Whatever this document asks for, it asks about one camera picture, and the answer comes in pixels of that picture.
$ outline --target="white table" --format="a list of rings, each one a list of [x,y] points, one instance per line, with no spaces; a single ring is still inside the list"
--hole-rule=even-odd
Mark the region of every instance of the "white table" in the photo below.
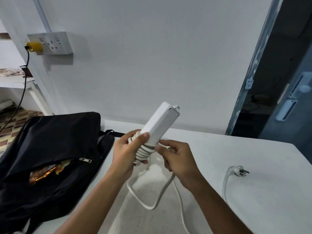
[[[142,127],[105,120],[105,130],[127,132]],[[254,233],[311,233],[312,166],[294,145],[178,129],[169,129],[165,137],[189,143],[200,171],[219,194],[229,166],[243,165],[250,171],[247,177],[229,178],[227,199]],[[105,175],[111,161],[112,151],[78,206]],[[151,172],[134,185],[149,204],[170,176],[158,156],[153,155],[151,163]],[[193,196],[177,183],[191,233],[212,233]],[[67,218],[45,222],[35,233],[53,233]],[[123,186],[99,233],[185,233],[173,186],[168,187],[154,211],[144,209]]]
[[[26,79],[26,90],[29,91],[40,110],[45,116],[52,115],[52,111],[45,102],[43,96],[40,91],[35,86],[36,81],[33,77]],[[23,89],[25,86],[25,78],[23,76],[1,76],[0,77],[0,87],[3,88],[15,88],[15,89]]]

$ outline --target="backpack zipper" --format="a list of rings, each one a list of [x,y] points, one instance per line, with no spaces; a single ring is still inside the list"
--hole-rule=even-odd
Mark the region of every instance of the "backpack zipper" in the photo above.
[[[80,159],[79,159],[80,161],[84,161],[84,162],[92,162],[92,160],[91,159],[86,159],[86,158],[83,158],[83,157],[81,157]]]

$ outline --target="electrical outlet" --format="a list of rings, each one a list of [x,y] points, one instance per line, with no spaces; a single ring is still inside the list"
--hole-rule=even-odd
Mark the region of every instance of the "electrical outlet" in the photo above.
[[[51,32],[27,35],[31,42],[39,42],[43,48],[37,55],[68,55],[73,50],[66,32]]]

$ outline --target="forearm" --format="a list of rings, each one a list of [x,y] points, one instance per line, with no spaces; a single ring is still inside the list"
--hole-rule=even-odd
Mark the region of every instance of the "forearm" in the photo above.
[[[214,234],[252,234],[205,178],[191,192]]]
[[[80,207],[55,234],[96,234],[123,185],[114,171],[108,170]]]

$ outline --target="tiled floor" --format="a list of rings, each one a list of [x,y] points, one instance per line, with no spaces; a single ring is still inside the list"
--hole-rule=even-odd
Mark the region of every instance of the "tiled floor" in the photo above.
[[[0,128],[4,126],[14,113],[15,108],[7,109],[5,112],[0,113]],[[14,138],[17,136],[21,127],[25,124],[27,119],[34,116],[43,116],[42,112],[28,111],[20,109],[11,120],[11,122],[4,128],[0,133],[0,156],[4,153],[7,147],[12,143]]]

